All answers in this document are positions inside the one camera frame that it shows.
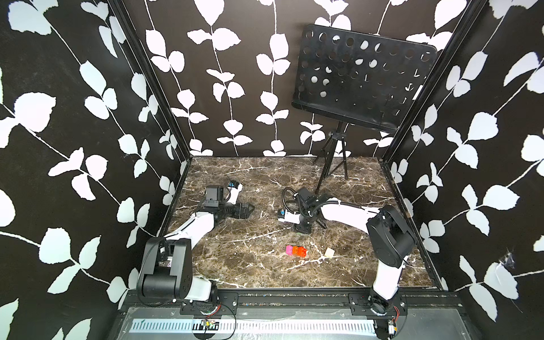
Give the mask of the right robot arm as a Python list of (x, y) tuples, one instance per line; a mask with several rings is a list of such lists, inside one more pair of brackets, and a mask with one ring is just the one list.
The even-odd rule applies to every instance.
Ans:
[(306, 188), (296, 191), (287, 187), (283, 189), (281, 199), (283, 208), (278, 211), (278, 219), (292, 224), (296, 232), (309, 235), (315, 223), (326, 228), (327, 221), (365, 232), (378, 259), (378, 269), (364, 305), (379, 316), (398, 309), (393, 300), (400, 287), (405, 260), (415, 247), (416, 237), (395, 207), (365, 207), (328, 194), (313, 194)]

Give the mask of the red lego brick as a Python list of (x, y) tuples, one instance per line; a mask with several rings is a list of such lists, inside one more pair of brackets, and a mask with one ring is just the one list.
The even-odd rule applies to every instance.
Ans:
[(299, 257), (301, 257), (301, 258), (306, 258), (306, 256), (307, 256), (307, 249), (304, 248), (303, 246), (293, 247), (292, 254), (293, 254), (294, 256), (299, 256)]

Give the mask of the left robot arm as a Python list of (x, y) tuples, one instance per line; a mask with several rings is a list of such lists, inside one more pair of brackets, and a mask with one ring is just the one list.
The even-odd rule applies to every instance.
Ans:
[(173, 300), (212, 301), (214, 284), (194, 276), (192, 250), (223, 219), (246, 220), (254, 209), (249, 203), (205, 207), (193, 213), (170, 235), (148, 240), (137, 279), (137, 297), (145, 304)]

